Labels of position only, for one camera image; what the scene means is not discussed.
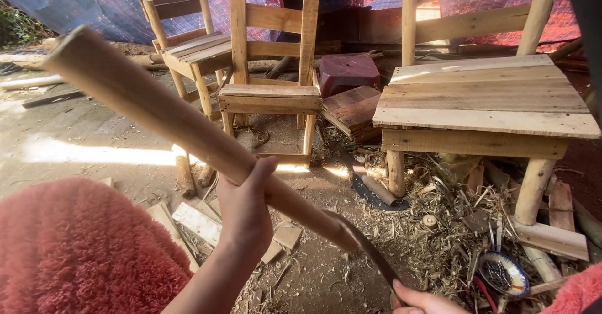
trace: red plastic stool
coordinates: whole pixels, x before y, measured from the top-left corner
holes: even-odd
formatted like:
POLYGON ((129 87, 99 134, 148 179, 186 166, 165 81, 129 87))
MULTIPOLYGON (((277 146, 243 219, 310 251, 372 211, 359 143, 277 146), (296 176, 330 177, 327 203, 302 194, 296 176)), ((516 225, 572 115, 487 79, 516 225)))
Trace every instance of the red plastic stool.
POLYGON ((369 56, 322 56, 320 76, 323 99, 359 86, 380 87, 380 73, 369 56))

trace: human hand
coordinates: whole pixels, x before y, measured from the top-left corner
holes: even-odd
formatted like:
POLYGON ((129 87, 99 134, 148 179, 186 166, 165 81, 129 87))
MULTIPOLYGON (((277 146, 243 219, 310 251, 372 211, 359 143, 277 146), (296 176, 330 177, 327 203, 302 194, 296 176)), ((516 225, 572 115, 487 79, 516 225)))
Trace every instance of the human hand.
POLYGON ((260 158, 240 187, 220 177, 215 191, 222 212, 220 243, 260 257, 265 254, 274 232, 264 194, 266 181, 277 166, 278 157, 260 158))
POLYGON ((466 310, 447 298, 404 287, 397 279, 393 281, 393 289, 406 305, 411 306, 402 307, 399 299, 394 299, 393 314, 468 314, 466 310))

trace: pink fuzzy fabric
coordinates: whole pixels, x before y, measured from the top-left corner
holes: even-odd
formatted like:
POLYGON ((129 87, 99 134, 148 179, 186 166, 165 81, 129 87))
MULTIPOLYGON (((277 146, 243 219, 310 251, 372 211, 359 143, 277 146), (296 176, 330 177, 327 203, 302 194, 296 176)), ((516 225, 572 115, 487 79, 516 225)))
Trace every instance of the pink fuzzy fabric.
POLYGON ((111 187, 68 178, 0 201, 0 313, 159 313, 192 273, 111 187))
POLYGON ((568 279, 542 314, 579 314, 601 296, 602 263, 598 263, 568 279))

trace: small bowl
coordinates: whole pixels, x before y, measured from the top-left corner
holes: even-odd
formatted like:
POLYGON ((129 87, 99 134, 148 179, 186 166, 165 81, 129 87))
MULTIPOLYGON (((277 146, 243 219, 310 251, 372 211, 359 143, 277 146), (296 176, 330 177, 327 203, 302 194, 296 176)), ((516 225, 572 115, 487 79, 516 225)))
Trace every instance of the small bowl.
POLYGON ((478 258, 478 271, 491 287, 502 294, 521 298, 527 295, 529 292, 529 280, 527 279, 527 274, 525 274, 525 272, 520 268, 520 266, 518 266, 516 262, 503 253, 497 251, 486 251, 485 253, 481 254, 481 256, 478 258), (487 261, 501 263, 502 267, 504 267, 504 269, 508 272, 508 276, 510 277, 510 289, 501 289, 488 278, 489 274, 485 271, 484 266, 487 261))

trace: green plant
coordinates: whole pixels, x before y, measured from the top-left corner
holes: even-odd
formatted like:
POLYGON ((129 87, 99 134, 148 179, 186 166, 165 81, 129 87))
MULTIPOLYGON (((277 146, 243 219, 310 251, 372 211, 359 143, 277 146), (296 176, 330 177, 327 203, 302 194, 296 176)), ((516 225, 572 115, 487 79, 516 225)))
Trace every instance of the green plant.
POLYGON ((0 0, 0 46, 4 49, 40 43, 55 33, 23 11, 0 0))

